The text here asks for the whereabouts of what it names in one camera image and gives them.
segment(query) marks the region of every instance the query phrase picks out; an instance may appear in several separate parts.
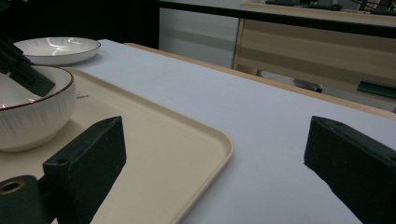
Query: white table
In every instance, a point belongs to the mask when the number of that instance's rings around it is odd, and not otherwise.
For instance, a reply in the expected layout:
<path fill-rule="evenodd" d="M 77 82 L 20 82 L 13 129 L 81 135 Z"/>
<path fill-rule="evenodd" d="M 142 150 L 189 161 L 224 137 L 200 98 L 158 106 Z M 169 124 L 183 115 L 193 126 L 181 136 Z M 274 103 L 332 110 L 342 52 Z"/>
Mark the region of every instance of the white table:
<path fill-rule="evenodd" d="M 380 117 L 233 76 L 227 69 L 101 43 L 98 55 L 72 66 L 210 124 L 234 142 L 231 161 L 184 223 L 360 223 L 303 164 L 310 120 L 336 119 L 396 148 L 396 119 L 390 113 Z"/>

